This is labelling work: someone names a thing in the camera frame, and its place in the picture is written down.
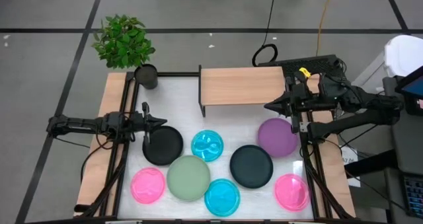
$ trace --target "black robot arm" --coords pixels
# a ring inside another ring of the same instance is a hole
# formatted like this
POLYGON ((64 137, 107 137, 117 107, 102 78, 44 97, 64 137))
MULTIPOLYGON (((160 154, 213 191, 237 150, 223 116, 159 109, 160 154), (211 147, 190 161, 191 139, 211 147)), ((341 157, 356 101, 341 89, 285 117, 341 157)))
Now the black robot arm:
POLYGON ((307 86, 307 78, 296 73, 299 83, 292 85, 290 91, 264 107, 292 118, 292 132, 305 132, 309 141, 324 139, 331 133, 340 133, 346 129, 365 124, 393 125, 399 120, 403 109, 402 102, 395 96, 369 94, 363 89, 352 86, 345 78, 329 77, 322 74, 319 81, 319 93, 312 93, 307 86), (329 123, 300 123, 301 112, 333 110, 338 105, 346 112, 365 112, 329 123))
POLYGON ((108 140, 122 142, 130 139, 132 133, 146 131, 144 139, 149 142, 149 131, 167 122, 165 119, 155 118, 149 113, 146 102, 142 104, 143 113, 132 112, 127 117, 122 112, 110 112, 95 119, 68 118, 65 115, 54 116, 49 119, 47 132, 52 137, 68 133, 85 133, 105 135, 108 140))

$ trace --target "yellow clip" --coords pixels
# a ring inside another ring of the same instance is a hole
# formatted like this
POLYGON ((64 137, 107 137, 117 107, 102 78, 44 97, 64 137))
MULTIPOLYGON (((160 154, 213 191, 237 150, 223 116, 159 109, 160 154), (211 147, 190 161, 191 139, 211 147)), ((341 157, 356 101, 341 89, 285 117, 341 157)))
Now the yellow clip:
POLYGON ((304 74, 307 78, 309 78, 309 77, 311 76, 310 72, 309 72, 306 68, 301 67, 299 70, 300 70, 301 72, 303 72, 303 74, 304 74))

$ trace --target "potted plant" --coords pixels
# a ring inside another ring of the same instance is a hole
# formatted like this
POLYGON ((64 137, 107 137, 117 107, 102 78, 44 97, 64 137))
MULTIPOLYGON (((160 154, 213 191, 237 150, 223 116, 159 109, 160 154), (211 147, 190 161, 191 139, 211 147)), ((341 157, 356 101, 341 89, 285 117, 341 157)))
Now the potted plant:
POLYGON ((92 45, 100 59, 107 61, 107 68, 137 67, 135 79, 146 89, 157 86, 157 69, 145 63, 155 52, 151 41, 145 38, 145 26, 135 17, 116 15, 106 17, 107 25, 101 20, 101 35, 94 33, 96 42, 92 45))

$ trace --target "yellow cable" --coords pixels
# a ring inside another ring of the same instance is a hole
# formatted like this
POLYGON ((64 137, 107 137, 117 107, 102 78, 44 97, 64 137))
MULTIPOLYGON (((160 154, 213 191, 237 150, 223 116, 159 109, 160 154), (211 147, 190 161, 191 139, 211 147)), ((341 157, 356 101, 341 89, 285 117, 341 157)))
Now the yellow cable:
POLYGON ((320 25, 319 25, 319 32, 317 33, 317 49, 316 49, 316 56, 319 54, 319 49, 320 49, 320 34, 322 31, 322 25, 323 25, 323 19, 325 18, 325 14, 326 14, 326 9, 329 5, 330 0, 326 0, 325 3, 325 7, 323 9, 323 13, 322 13, 322 17, 320 19, 320 25))

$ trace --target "blue plate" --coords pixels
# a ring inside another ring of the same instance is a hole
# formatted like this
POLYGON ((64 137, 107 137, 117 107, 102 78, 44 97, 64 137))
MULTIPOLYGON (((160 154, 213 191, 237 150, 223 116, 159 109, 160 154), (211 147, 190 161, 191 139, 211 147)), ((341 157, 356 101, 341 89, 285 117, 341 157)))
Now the blue plate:
POLYGON ((200 131, 191 141, 191 151, 205 162, 214 161, 223 152, 222 137, 215 131, 200 131))
POLYGON ((234 183, 220 178, 210 183, 204 201, 212 214, 218 217, 227 217, 238 209, 241 197, 234 183))

